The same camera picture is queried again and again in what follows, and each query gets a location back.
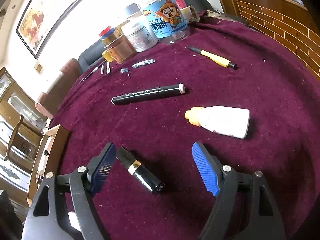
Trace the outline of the cardboard tray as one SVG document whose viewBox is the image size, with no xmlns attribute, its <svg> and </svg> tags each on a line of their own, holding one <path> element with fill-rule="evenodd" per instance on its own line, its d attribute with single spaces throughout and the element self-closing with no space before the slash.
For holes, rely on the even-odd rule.
<svg viewBox="0 0 320 240">
<path fill-rule="evenodd" d="M 54 126 L 44 134 L 31 170 L 27 203 L 29 207 L 47 173 L 56 173 L 69 131 L 61 125 Z"/>
</svg>

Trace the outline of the small blue battery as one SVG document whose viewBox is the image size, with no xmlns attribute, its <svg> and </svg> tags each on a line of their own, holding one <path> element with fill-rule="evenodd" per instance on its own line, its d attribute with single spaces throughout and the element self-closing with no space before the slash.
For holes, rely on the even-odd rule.
<svg viewBox="0 0 320 240">
<path fill-rule="evenodd" d="M 129 69 L 128 68 L 121 68 L 120 73 L 128 73 Z"/>
</svg>

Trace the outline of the wooden brick-pattern cabinet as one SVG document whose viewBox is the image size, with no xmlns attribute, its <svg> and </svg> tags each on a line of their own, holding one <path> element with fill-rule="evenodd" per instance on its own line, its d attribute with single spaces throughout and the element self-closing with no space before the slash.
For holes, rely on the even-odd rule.
<svg viewBox="0 0 320 240">
<path fill-rule="evenodd" d="M 220 0 L 223 11 L 293 52 L 319 79 L 319 27 L 306 7 L 291 0 Z"/>
</svg>

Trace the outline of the maroon velvet tablecloth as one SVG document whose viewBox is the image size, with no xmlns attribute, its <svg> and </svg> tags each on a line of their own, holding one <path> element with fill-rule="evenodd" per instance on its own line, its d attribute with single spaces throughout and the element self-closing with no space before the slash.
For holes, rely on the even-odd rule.
<svg viewBox="0 0 320 240">
<path fill-rule="evenodd" d="M 69 173 L 99 154 L 106 143 L 124 146 L 165 182 L 148 192 L 115 163 L 94 198 L 112 239 L 197 239 L 214 197 L 191 155 L 201 141 L 221 163 L 265 175 L 291 239 L 319 238 L 319 79 L 274 39 L 243 24 L 201 17 L 191 35 L 158 44 L 126 61 L 149 66 L 107 75 L 93 73 L 70 90 L 51 125 L 70 131 L 60 166 Z M 187 47 L 237 64 L 225 68 Z M 179 96 L 113 105 L 115 96 L 183 83 Z M 192 107 L 248 109 L 245 139 L 216 134 L 185 118 Z"/>
</svg>

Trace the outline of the framed painting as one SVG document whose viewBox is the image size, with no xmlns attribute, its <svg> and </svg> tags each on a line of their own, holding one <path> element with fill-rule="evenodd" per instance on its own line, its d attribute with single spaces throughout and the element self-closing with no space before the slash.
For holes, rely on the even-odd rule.
<svg viewBox="0 0 320 240">
<path fill-rule="evenodd" d="M 82 0 L 29 0 L 16 33 L 38 59 L 55 29 Z"/>
</svg>

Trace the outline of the black gold lipstick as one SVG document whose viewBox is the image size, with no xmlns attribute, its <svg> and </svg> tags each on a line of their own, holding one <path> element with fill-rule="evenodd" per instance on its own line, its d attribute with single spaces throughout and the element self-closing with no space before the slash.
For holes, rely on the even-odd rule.
<svg viewBox="0 0 320 240">
<path fill-rule="evenodd" d="M 121 146 L 117 150 L 117 159 L 123 167 L 139 183 L 151 193 L 160 193 L 165 184 L 149 171 L 134 155 L 126 148 Z"/>
</svg>

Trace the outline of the yellow tape roll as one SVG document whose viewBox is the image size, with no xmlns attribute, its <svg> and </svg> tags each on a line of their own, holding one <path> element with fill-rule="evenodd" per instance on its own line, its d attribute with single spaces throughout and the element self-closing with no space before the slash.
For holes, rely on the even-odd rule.
<svg viewBox="0 0 320 240">
<path fill-rule="evenodd" d="M 105 51 L 102 53 L 102 56 L 103 56 L 103 58 L 104 58 L 107 62 L 109 62 L 109 63 L 111 63 L 111 62 L 114 61 L 114 58 L 111 56 L 111 54 L 109 53 L 108 50 L 105 50 Z"/>
</svg>

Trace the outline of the black marker white cap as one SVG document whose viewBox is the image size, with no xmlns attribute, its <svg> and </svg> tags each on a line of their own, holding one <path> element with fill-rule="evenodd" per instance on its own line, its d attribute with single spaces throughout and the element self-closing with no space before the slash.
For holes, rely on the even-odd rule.
<svg viewBox="0 0 320 240">
<path fill-rule="evenodd" d="M 143 102 L 179 96 L 183 95 L 184 93 L 185 86 L 183 83 L 179 83 L 176 85 L 155 87 L 151 89 L 141 90 L 138 92 L 131 92 L 115 96 L 111 99 L 111 103 L 113 105 L 127 105 L 135 102 Z"/>
</svg>

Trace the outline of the yellow black pen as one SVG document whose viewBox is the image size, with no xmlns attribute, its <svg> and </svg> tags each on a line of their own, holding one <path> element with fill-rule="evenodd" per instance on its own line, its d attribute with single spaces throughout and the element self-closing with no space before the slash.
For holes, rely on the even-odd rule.
<svg viewBox="0 0 320 240">
<path fill-rule="evenodd" d="M 187 47 L 187 49 L 211 59 L 212 61 L 214 61 L 215 63 L 217 63 L 218 65 L 220 65 L 222 67 L 232 68 L 232 69 L 238 68 L 237 64 L 233 63 L 232 61 L 225 59 L 224 57 L 210 53 L 208 51 L 205 51 L 205 50 L 202 50 L 199 48 L 195 48 L 195 47 Z"/>
</svg>

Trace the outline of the black leather sofa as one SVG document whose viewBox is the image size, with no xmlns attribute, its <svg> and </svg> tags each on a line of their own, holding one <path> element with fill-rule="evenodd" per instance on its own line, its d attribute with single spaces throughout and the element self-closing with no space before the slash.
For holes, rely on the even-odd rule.
<svg viewBox="0 0 320 240">
<path fill-rule="evenodd" d="M 105 61 L 102 56 L 102 53 L 105 51 L 104 46 L 105 45 L 98 40 L 80 54 L 78 63 L 82 74 L 89 70 L 89 68 L 93 66 L 96 67 L 98 64 Z"/>
</svg>

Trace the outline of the grey lid jar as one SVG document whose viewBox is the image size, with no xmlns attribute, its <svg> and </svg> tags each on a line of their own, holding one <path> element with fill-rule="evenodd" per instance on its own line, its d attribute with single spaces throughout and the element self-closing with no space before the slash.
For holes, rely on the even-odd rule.
<svg viewBox="0 0 320 240">
<path fill-rule="evenodd" d="M 132 3 L 125 7 L 125 17 L 126 18 L 135 18 L 142 15 L 142 12 L 140 11 L 139 7 L 136 5 L 136 3 Z"/>
</svg>

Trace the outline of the white bottle orange cap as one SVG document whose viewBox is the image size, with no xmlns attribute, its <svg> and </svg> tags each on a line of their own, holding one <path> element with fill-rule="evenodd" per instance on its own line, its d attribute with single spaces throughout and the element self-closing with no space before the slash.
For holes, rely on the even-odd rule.
<svg viewBox="0 0 320 240">
<path fill-rule="evenodd" d="M 245 139 L 250 120 L 248 109 L 225 106 L 192 107 L 184 116 L 194 126 L 239 139 Z"/>
</svg>

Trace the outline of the small jar red blue lid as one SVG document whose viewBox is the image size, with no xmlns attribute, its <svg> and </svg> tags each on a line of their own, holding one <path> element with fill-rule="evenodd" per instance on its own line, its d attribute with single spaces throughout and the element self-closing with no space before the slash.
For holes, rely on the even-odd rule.
<svg viewBox="0 0 320 240">
<path fill-rule="evenodd" d="M 106 29 L 104 29 L 100 34 L 99 34 L 101 42 L 107 46 L 111 44 L 113 41 L 115 41 L 119 35 L 116 32 L 116 29 L 108 26 Z"/>
</svg>

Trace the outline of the brown tin can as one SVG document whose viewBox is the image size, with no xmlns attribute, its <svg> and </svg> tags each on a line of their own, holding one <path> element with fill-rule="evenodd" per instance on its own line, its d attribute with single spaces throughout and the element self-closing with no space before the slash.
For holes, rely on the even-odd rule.
<svg viewBox="0 0 320 240">
<path fill-rule="evenodd" d="M 125 35 L 116 38 L 105 46 L 105 49 L 118 64 L 122 64 L 137 53 Z"/>
</svg>

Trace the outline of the silver blue tube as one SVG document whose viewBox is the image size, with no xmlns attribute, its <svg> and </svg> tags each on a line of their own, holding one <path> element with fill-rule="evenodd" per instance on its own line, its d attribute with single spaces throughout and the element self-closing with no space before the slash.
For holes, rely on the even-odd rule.
<svg viewBox="0 0 320 240">
<path fill-rule="evenodd" d="M 133 64 L 132 68 L 139 68 L 139 67 L 146 66 L 153 63 L 155 63 L 155 59 L 148 59 L 148 60 L 140 61 Z"/>
</svg>

